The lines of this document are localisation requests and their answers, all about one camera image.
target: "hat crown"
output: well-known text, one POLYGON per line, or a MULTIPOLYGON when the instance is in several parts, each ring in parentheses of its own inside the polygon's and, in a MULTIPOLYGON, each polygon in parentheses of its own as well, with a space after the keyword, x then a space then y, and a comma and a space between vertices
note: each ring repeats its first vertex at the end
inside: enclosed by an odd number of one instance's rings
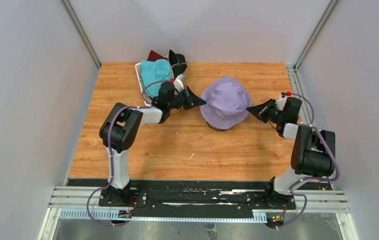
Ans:
POLYGON ((252 100, 241 83, 229 76, 224 76, 209 85, 201 94, 206 105, 201 106, 201 113, 206 121, 219 129, 228 129, 244 120, 252 100))

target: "cable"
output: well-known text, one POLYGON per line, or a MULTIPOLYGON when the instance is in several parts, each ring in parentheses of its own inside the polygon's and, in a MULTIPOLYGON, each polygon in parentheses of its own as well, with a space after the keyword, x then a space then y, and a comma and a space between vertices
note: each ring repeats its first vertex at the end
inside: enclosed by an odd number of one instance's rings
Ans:
POLYGON ((275 129, 275 130, 277 129, 277 126, 273 126, 273 125, 272 125, 271 120, 269 120, 269 124, 270 124, 270 126, 271 126, 273 129, 275 129))
POLYGON ((133 210, 135 210, 135 209, 137 209, 137 207, 138 207, 138 197, 136 197, 136 196, 132 196, 131 197, 131 199, 135 199, 135 206, 133 207, 133 210))
POLYGON ((145 102, 146 104, 150 104, 150 105, 151 105, 151 103, 150 103, 150 102, 147 102, 146 99, 144 98, 144 94, 146 94, 147 96, 150 96, 150 95, 148 95, 147 92, 146 92, 147 89, 148 89, 150 86, 154 85, 154 84, 159 84, 159 83, 164 83, 164 82, 170 82, 170 80, 154 81, 154 82, 148 84, 146 87, 144 87, 144 89, 142 90, 142 93, 141 93, 142 100, 144 100, 144 102, 145 102))
POLYGON ((294 92, 291 92, 291 94, 296 96, 296 97, 303 99, 309 105, 310 110, 311 110, 311 120, 310 120, 310 123, 308 125, 313 124, 313 121, 315 120, 315 111, 313 111, 313 106, 312 106, 311 102, 303 95, 300 95, 300 94, 294 93, 294 92))
POLYGON ((254 202, 256 199, 260 198, 260 197, 263 197, 265 195, 266 191, 264 191, 262 194, 260 195, 257 195, 255 198, 253 198, 252 200, 250 200, 248 203, 252 203, 254 202))
POLYGON ((119 109, 119 111, 116 112, 116 114, 114 115, 112 121, 111 121, 111 124, 108 128, 108 133, 107 133, 107 147, 108 147, 108 152, 110 154, 110 169, 111 169, 111 176, 110 176, 110 181, 108 182, 107 186, 103 186, 103 187, 99 187, 97 188, 95 191, 93 191, 91 193, 91 195, 89 195, 88 197, 88 201, 86 202, 86 212, 88 213, 88 216, 89 218, 94 221, 95 223, 97 223, 98 225, 101 225, 101 226, 106 226, 106 227, 116 227, 116 226, 123 226, 125 224, 127 224, 129 221, 127 222, 124 222, 124 223, 104 223, 104 222, 100 222, 98 221, 97 219, 95 219, 93 217, 93 215, 91 214, 91 211, 90 211, 90 201, 91 201, 91 198, 94 196, 94 194, 100 190, 103 190, 103 189, 107 189, 108 187, 110 187, 113 183, 113 179, 115 178, 115 168, 114 168, 114 165, 115 165, 115 159, 114 159, 114 154, 113 154, 113 149, 112 149, 112 129, 113 129, 113 125, 114 123, 116 123, 116 119, 118 119, 119 115, 126 109, 129 109, 129 108, 134 108, 134 109, 139 109, 139 108, 149 108, 149 107, 139 107, 139 106, 124 106, 122 107, 121 109, 119 109))
POLYGON ((133 208, 134 206, 132 206, 132 204, 134 204, 134 200, 132 200, 132 198, 129 198, 129 200, 130 200, 130 205, 129 205, 129 207, 130 207, 130 208, 133 208))
POLYGON ((301 217, 301 215, 302 215, 303 212, 305 211, 306 206, 307 206, 307 204, 308 204, 308 199, 307 199, 306 195, 304 195, 304 194, 293 193, 292 191, 291 191, 291 194, 293 194, 294 196, 300 196, 300 197, 303 197, 303 198, 304 198, 304 205, 303 205, 303 207, 301 208, 301 211, 297 214, 297 216, 295 216, 295 217, 294 217, 293 219, 291 219, 290 221, 288 221, 288 222, 282 224, 280 227, 278 227, 278 229, 281 229, 282 227, 285 227, 285 226, 290 225, 292 222, 294 222, 294 221, 297 220, 299 217, 301 217))
POLYGON ((181 110, 182 110, 182 107, 180 107, 180 108, 179 108, 179 111, 177 111, 177 113, 171 114, 171 116, 173 116, 173 115, 176 115, 176 114, 180 113, 180 112, 181 112, 181 110))
POLYGON ((287 212, 287 204, 285 204, 285 208, 283 210, 283 214, 282 214, 282 217, 285 217, 285 213, 287 212))

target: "black mounting plate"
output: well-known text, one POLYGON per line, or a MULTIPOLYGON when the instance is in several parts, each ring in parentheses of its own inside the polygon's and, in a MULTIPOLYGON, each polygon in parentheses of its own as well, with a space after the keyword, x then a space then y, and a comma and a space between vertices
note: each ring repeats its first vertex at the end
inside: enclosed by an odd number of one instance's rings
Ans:
MULTIPOLYGON (((247 208, 248 209, 270 209, 266 205, 266 203, 263 200, 262 195, 264 194, 264 191, 248 191, 245 193, 245 201, 247 202, 247 208)), ((284 210, 285 205, 278 206, 274 209, 280 209, 284 210)), ((296 209, 296 202, 289 200, 286 203, 286 209, 287 210, 294 210, 296 209)))
POLYGON ((101 195, 98 201, 100 207, 130 207, 131 201, 132 205, 137 205, 138 208, 143 208, 147 205, 147 191, 143 189, 131 189, 129 194, 129 199, 125 199, 123 202, 118 203, 115 197, 112 197, 107 189, 101 190, 101 195))
MULTIPOLYGON (((107 183, 107 179, 100 178, 70 178, 67 186, 101 187, 106 186, 107 183)), ((171 218, 252 218, 253 209, 270 209, 262 200, 247 201, 247 198, 252 200, 262 194, 261 190, 266 189, 267 183, 267 181, 131 180, 130 196, 138 198, 138 206, 133 215, 171 218), (223 194, 223 191, 232 192, 233 190, 247 191, 223 194)), ((333 188, 329 183, 308 182, 299 190, 330 191, 333 188)), ((105 192, 105 190, 101 192, 103 199, 99 201, 100 206, 121 207, 117 202, 109 201, 105 192)), ((123 206, 129 207, 130 204, 131 201, 127 200, 123 206)), ((295 203, 290 200, 287 209, 295 208, 295 203)), ((284 206, 275 209, 284 210, 284 206)))

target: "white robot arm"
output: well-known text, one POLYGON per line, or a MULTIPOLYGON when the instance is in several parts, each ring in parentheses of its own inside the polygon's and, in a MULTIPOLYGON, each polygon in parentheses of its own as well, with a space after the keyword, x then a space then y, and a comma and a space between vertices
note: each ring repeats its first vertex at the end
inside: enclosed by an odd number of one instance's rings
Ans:
POLYGON ((335 133, 327 130, 315 131, 309 125, 298 124, 302 101, 283 92, 279 100, 247 108, 260 121, 276 124, 276 132, 283 138, 294 141, 291 167, 283 174, 273 177, 268 183, 263 200, 274 208, 286 204, 293 195, 292 191, 303 184, 330 177, 335 170, 334 164, 320 138, 326 140, 332 155, 335 155, 335 133))
MULTIPOLYGON (((158 109, 157 107, 139 107, 139 108, 129 108, 131 111, 138 111, 142 113, 141 122, 139 124, 159 124, 162 120, 163 112, 158 109)), ((105 149, 107 150, 107 154, 110 156, 110 150, 106 146, 105 149)), ((129 172, 128 172, 128 156, 129 156, 129 149, 122 150, 121 152, 118 152, 116 149, 112 148, 113 152, 113 175, 112 175, 112 166, 111 164, 108 165, 109 167, 109 178, 108 181, 110 182, 112 177, 113 181, 111 182, 111 186, 116 189, 123 189, 128 185, 129 183, 129 172)))

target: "wooden floor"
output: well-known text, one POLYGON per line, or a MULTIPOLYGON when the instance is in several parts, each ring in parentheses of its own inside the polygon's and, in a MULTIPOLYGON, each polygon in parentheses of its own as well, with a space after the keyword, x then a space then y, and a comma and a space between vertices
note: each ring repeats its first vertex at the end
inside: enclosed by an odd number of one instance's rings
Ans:
MULTIPOLYGON (((115 103, 143 105, 134 65, 102 64, 70 177, 108 177, 108 157, 99 130, 115 103)), ((283 63, 194 62, 184 74, 184 84, 198 96, 218 78, 234 77, 250 93, 253 106, 291 91, 283 63)), ((230 130, 219 132, 206 125, 199 108, 182 110, 163 124, 139 128, 129 151, 129 175, 139 179, 269 180, 290 166, 292 149, 292 141, 279 137, 269 124, 251 114, 230 130)))

